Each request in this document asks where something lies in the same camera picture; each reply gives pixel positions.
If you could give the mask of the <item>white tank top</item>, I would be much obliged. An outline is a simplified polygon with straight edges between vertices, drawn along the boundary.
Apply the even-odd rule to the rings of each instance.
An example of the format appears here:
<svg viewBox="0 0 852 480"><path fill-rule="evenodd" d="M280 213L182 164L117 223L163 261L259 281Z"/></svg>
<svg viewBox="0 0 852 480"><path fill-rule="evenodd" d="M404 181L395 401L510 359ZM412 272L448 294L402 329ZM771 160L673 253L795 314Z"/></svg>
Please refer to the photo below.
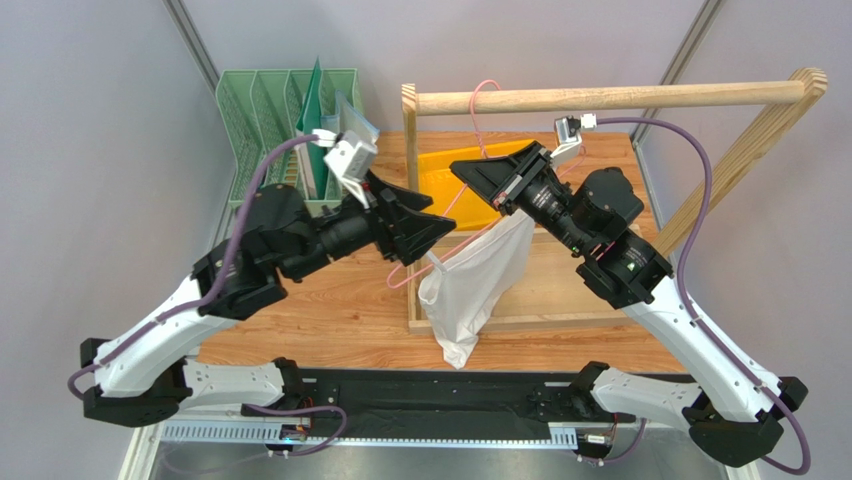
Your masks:
<svg viewBox="0 0 852 480"><path fill-rule="evenodd" d="M418 301L431 325L443 359L463 368L501 296L526 269L535 222L518 211L434 268L418 287Z"/></svg>

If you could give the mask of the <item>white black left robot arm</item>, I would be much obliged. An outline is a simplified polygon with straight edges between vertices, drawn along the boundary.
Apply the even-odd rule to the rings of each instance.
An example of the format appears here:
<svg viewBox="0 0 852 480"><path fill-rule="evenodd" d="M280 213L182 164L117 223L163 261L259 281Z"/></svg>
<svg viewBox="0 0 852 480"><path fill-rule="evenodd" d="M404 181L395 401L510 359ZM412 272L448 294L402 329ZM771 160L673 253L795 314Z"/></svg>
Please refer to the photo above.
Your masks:
<svg viewBox="0 0 852 480"><path fill-rule="evenodd" d="M429 196L374 175L366 186L365 201L346 196L317 215L292 186L260 189L238 210L231 237L199 259L156 310L116 339L81 344L81 369L94 377L80 396L84 416L143 427L214 406L233 405L248 416L303 414L310 401L294 361L222 366L191 353L213 334L284 300L285 280L301 282L367 246L407 266L456 226L428 212Z"/></svg>

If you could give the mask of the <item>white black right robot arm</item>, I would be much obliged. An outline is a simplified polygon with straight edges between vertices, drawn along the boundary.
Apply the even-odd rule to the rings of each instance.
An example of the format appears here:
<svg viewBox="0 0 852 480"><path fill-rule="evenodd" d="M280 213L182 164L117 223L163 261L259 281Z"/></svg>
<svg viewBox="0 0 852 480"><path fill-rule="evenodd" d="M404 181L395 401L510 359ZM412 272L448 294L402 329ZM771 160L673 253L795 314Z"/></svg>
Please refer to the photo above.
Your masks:
<svg viewBox="0 0 852 480"><path fill-rule="evenodd" d="M569 387L579 413L676 428L731 467L769 457L806 386L760 367L679 291L666 257L631 229L644 205L619 168L595 170L572 188L554 172L550 152L533 142L450 169L494 210L527 214L567 247L584 285L648 330L690 374L689 382L673 383L589 363Z"/></svg>

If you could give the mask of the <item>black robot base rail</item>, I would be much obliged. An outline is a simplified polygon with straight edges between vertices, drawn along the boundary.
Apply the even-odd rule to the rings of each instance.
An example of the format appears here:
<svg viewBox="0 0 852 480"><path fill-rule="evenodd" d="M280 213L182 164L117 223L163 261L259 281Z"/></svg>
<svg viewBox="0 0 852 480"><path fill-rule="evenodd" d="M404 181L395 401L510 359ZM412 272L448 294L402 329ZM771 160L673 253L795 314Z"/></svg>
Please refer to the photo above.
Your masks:
<svg viewBox="0 0 852 480"><path fill-rule="evenodd" d="M312 408L312 430L367 436L541 438L551 422L610 424L577 396L574 374L439 370L300 370L301 385L272 404Z"/></svg>

